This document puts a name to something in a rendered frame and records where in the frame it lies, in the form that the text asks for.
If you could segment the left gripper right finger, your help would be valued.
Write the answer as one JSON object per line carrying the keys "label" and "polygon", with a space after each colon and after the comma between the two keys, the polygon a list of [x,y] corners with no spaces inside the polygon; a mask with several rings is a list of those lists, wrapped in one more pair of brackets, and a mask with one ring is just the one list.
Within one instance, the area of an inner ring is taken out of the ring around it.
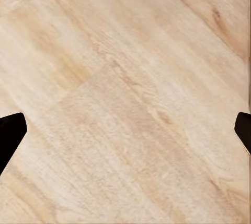
{"label": "left gripper right finger", "polygon": [[234,130],[251,154],[251,114],[240,112]]}

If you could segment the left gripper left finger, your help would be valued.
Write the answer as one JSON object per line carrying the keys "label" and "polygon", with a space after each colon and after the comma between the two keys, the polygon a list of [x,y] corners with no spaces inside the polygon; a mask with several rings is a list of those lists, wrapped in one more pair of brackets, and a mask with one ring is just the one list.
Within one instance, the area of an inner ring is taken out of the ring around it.
{"label": "left gripper left finger", "polygon": [[26,132],[27,125],[22,112],[0,117],[0,175]]}

